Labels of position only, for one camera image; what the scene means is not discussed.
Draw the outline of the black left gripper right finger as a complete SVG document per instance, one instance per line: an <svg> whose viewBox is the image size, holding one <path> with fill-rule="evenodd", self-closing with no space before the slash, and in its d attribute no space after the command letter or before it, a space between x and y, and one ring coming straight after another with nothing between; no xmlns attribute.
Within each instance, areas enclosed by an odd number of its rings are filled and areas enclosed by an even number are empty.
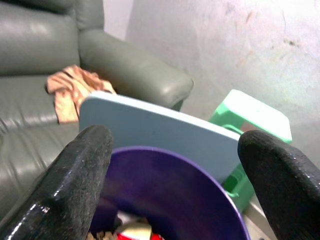
<svg viewBox="0 0 320 240"><path fill-rule="evenodd" d="M320 238L320 170L298 148L260 130L243 133L238 157L279 240Z"/></svg>

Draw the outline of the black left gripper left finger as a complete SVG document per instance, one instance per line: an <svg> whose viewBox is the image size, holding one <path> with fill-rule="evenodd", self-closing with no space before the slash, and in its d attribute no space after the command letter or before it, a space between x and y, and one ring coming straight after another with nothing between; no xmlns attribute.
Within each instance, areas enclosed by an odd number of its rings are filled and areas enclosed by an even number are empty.
<svg viewBox="0 0 320 240"><path fill-rule="evenodd" d="M0 222L2 240L84 240L113 149L103 125L83 129Z"/></svg>

